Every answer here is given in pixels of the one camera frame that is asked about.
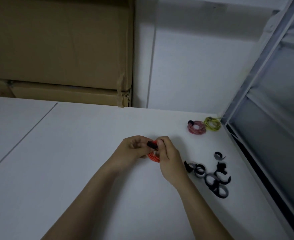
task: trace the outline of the red coiled cable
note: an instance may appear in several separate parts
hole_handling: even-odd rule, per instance
[[[199,121],[199,120],[195,120],[195,121],[188,121],[188,126],[187,126],[188,130],[190,133],[194,134],[194,135],[202,135],[206,133],[206,127],[205,125]]]
[[[158,150],[158,145],[157,145],[157,141],[148,141],[147,145],[153,149],[155,149],[156,151]],[[154,162],[160,162],[159,157],[157,157],[155,155],[154,152],[151,152],[148,154],[148,157],[150,160],[154,161]]]

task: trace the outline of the pink coiled cable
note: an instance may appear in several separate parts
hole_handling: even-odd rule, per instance
[[[195,120],[195,121],[188,121],[188,126],[187,126],[188,130],[190,133],[194,134],[194,135],[202,135],[206,133],[206,127],[205,125],[199,121],[199,120]]]

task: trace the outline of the forearm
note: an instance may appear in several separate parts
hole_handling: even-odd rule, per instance
[[[89,238],[116,177],[117,172],[104,164],[42,240]]]
[[[177,191],[197,240],[233,239],[188,177]]]

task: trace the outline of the white wall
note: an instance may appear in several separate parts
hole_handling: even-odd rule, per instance
[[[137,0],[133,105],[222,114],[271,12],[198,0]]]

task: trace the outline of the left hand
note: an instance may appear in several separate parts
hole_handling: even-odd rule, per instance
[[[147,142],[150,140],[152,141],[152,139],[144,136],[132,136],[123,139],[106,164],[116,172],[129,168],[138,158],[154,151],[147,146]]]

